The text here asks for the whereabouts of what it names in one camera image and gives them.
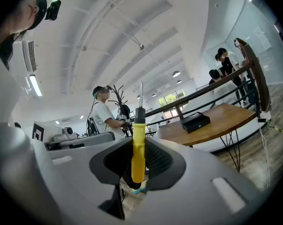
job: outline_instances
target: white cable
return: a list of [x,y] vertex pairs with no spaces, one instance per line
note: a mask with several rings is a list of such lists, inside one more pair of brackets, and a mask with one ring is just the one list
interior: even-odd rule
[[260,124],[259,124],[258,121],[257,121],[257,123],[258,123],[259,131],[260,131],[260,134],[261,134],[262,145],[263,145],[263,148],[264,148],[264,151],[265,151],[265,155],[266,155],[266,161],[267,161],[267,187],[269,187],[270,186],[270,171],[269,171],[269,161],[268,161],[267,140],[264,137],[264,135],[262,134],[262,130],[261,130],[261,127],[260,127]]

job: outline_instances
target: wooden floor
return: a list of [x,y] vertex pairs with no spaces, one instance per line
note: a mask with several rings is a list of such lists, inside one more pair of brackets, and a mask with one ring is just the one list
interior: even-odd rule
[[[272,123],[283,129],[283,84],[270,85],[269,93],[272,102]],[[283,172],[283,134],[273,128],[265,127],[262,130],[267,140],[268,158],[270,166],[270,184],[276,184]],[[216,155],[229,166],[235,168],[228,152]],[[247,177],[259,190],[267,187],[266,156],[262,146],[260,133],[240,145],[241,168],[240,173]],[[125,191],[122,202],[125,216],[128,217],[142,202],[145,194],[134,195],[130,188],[121,180]]]

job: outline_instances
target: white ceiling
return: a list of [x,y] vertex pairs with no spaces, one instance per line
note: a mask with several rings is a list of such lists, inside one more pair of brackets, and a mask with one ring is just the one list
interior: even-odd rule
[[[212,10],[215,3],[219,7]],[[57,111],[53,107],[60,99],[63,111],[77,100],[76,109],[67,107],[65,115],[59,112],[43,119],[48,121],[87,113],[97,85],[124,85],[128,103],[136,103],[141,80],[145,96],[167,83],[171,90],[178,78],[172,78],[174,70],[181,71],[178,79],[190,80],[196,75],[192,67],[201,48],[226,40],[242,4],[241,0],[61,0],[57,20],[43,21],[25,37],[35,40],[36,76],[43,93],[41,98],[27,96],[27,107],[39,103],[44,110]]]

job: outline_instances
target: cap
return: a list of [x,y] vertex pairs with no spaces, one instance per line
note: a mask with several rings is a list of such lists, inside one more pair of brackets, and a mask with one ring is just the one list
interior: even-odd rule
[[39,11],[35,17],[35,21],[33,25],[28,28],[28,30],[32,30],[38,26],[39,23],[41,23],[42,19],[46,15],[46,9],[47,9],[47,1],[46,0],[36,0],[37,6],[39,7]]

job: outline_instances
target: glass wall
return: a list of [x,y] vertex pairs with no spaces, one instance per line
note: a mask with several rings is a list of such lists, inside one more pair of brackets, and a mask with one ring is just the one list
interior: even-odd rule
[[274,19],[266,16],[268,13],[263,14],[255,5],[246,2],[226,44],[242,61],[234,39],[246,41],[259,59],[267,84],[283,83],[283,42],[274,27]]

